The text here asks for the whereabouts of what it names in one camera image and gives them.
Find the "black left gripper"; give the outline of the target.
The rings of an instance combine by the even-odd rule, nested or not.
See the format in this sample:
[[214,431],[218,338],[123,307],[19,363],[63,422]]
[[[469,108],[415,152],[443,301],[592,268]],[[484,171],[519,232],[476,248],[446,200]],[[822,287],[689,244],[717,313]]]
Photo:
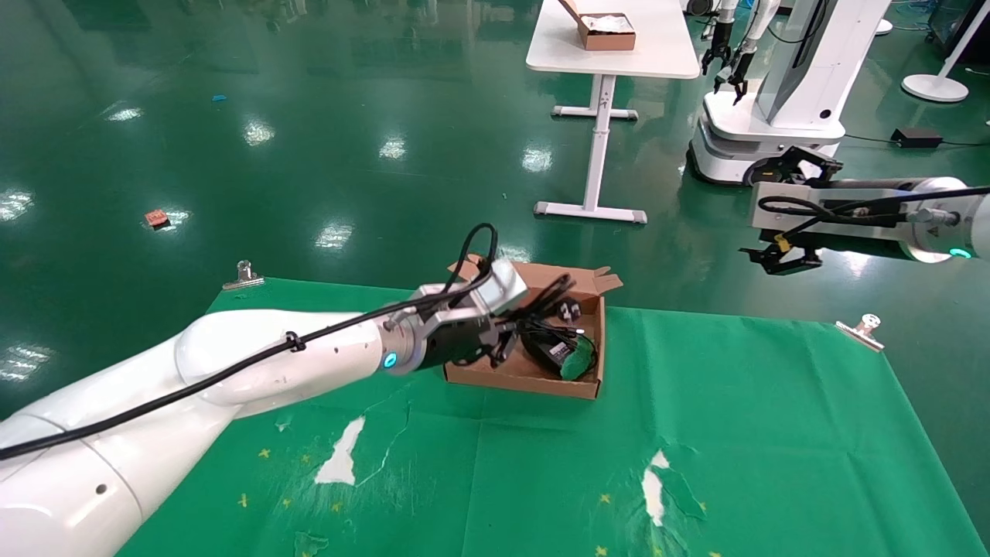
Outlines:
[[[526,306],[510,313],[510,320],[547,320],[558,317],[565,322],[579,319],[579,303],[568,294],[576,285],[570,274],[558,276]],[[522,342],[525,352],[542,370],[561,374],[565,361],[574,353],[574,329],[509,329],[505,322],[488,318],[449,322],[432,331],[425,341],[423,369],[456,364],[475,364],[488,357],[490,366],[501,366],[510,352]]]

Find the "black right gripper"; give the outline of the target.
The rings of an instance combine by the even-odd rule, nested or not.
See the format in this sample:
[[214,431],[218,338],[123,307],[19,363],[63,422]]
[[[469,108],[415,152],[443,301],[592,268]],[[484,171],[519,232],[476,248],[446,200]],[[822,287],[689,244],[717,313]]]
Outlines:
[[[827,186],[844,165],[837,159],[822,155],[813,149],[793,145],[778,156],[771,156],[763,164],[763,181],[801,184],[802,186]],[[877,237],[856,237],[814,232],[799,232],[786,239],[783,236],[765,237],[763,249],[739,249],[750,263],[759,265],[767,275],[785,276],[820,268],[823,260],[820,250],[851,251],[878,258],[911,260],[901,243]]]

